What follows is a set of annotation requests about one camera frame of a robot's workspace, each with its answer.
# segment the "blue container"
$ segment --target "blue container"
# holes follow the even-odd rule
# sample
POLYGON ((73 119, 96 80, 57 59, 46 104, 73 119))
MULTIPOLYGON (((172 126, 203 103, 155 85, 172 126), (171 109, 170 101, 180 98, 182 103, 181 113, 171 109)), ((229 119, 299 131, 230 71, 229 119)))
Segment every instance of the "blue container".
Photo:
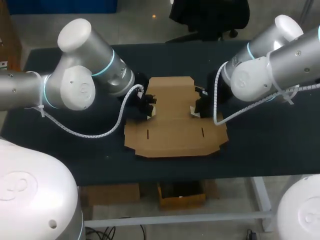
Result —
POLYGON ((13 14, 113 14, 118 0, 7 0, 13 14))

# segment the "table frame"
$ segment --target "table frame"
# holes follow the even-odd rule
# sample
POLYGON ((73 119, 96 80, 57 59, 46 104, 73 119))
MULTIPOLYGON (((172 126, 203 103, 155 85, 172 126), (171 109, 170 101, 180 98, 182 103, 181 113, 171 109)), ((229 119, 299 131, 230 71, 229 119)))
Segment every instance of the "table frame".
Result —
POLYGON ((192 223, 192 222, 214 222, 227 220, 249 220, 262 219, 262 227, 265 232, 272 232, 275 226, 275 216, 281 198, 285 192, 302 175, 292 175, 281 190, 276 201, 271 203, 265 182, 262 176, 251 177, 254 194, 258 203, 259 211, 244 213, 212 213, 212 214, 193 214, 193 215, 172 215, 172 216, 149 216, 133 217, 121 219, 89 220, 84 225, 90 228, 105 228, 112 226, 132 226, 132 225, 151 225, 151 224, 173 224, 173 223, 192 223))

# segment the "gray floor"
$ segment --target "gray floor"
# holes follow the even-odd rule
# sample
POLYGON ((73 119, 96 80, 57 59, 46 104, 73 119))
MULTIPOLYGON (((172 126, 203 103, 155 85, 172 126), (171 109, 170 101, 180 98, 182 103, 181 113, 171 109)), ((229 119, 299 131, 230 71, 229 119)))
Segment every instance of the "gray floor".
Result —
MULTIPOLYGON (((237 39, 252 39, 279 14, 286 14, 298 20, 304 1, 281 0, 275 4, 270 0, 249 0, 249 5, 249 24, 245 29, 239 30, 237 39)), ((88 19, 111 45, 163 43, 188 34, 186 26, 168 18, 170 10, 170 0, 119 0, 116 14, 14 15, 12 20, 23 46, 23 65, 31 49, 57 46, 60 30, 76 18, 88 19)), ((319 25, 319 11, 320 1, 315 1, 308 19, 302 26, 303 30, 307 31, 319 25)), ((0 126, 4 116, 5 113, 0 112, 0 126)), ((271 200, 277 196, 287 179, 286 176, 265 178, 271 200)), ((157 198, 146 197, 135 204, 95 206, 93 219, 257 210, 252 189, 246 179, 219 179, 217 184, 221 198, 208 201, 205 207, 198 210, 160 212, 157 198)), ((146 226, 146 234, 148 239, 152 240, 243 240, 247 228, 259 232, 260 240, 276 239, 273 233, 262 233, 258 220, 149 225, 146 226)), ((136 226, 117 227, 114 240, 126 239, 141 240, 141 229, 136 226)))

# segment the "table surface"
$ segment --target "table surface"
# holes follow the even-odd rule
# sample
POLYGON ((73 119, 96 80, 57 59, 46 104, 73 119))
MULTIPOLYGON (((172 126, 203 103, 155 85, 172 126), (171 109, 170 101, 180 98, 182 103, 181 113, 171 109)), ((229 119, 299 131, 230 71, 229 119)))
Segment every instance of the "table surface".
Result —
MULTIPOLYGON (((191 76, 196 85, 205 87, 207 74, 245 44, 225 41, 113 47, 133 71, 148 77, 191 76)), ((57 48, 33 50, 25 70, 51 72, 60 56, 57 48)), ((33 109, 8 112, 1 136, 56 157, 70 169, 79 186, 320 173, 320 92, 299 92, 293 101, 294 105, 270 101, 229 121, 229 142, 218 154, 205 157, 142 158, 124 147, 123 123, 108 137, 83 139, 41 118, 33 109)), ((245 103, 233 98, 219 110, 226 117, 243 106, 245 103)), ((85 111, 48 112, 72 130, 94 135, 115 124, 119 109, 117 99, 98 91, 93 105, 85 111)), ((130 114, 135 111, 127 110, 126 115, 130 114)))

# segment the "cardboard flap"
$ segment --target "cardboard flap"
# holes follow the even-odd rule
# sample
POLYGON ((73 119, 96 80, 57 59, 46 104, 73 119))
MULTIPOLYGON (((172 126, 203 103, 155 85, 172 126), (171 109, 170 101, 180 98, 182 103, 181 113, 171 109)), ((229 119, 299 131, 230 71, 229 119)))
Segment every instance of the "cardboard flap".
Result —
POLYGON ((155 95, 156 115, 145 122, 127 122, 125 146, 148 157, 205 156, 228 141, 226 125, 191 115, 199 98, 191 77, 153 77, 147 94, 155 95))

